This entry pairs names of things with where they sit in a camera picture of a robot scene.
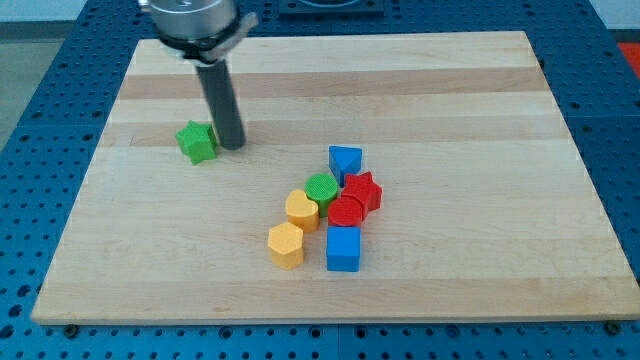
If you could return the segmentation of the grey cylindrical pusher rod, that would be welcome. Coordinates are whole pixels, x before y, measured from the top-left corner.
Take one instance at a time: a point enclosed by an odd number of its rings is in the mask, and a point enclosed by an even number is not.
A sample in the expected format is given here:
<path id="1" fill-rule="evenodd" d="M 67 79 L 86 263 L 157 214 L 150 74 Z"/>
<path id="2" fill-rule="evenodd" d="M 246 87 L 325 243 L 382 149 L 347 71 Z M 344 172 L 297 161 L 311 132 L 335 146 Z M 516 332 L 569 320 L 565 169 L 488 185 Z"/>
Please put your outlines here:
<path id="1" fill-rule="evenodd" d="M 242 148 L 246 135 L 226 61 L 199 66 L 196 71 L 220 145 L 226 150 Z"/>

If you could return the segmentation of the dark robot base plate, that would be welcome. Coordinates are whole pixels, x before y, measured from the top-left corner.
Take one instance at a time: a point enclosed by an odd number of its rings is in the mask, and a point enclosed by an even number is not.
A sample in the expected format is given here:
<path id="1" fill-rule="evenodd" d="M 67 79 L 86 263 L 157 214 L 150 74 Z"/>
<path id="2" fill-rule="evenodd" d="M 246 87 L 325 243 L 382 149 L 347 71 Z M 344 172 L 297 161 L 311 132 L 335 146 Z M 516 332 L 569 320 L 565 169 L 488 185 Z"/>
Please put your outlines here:
<path id="1" fill-rule="evenodd" d="M 280 17 L 303 15 L 382 15 L 385 0 L 277 0 Z"/>

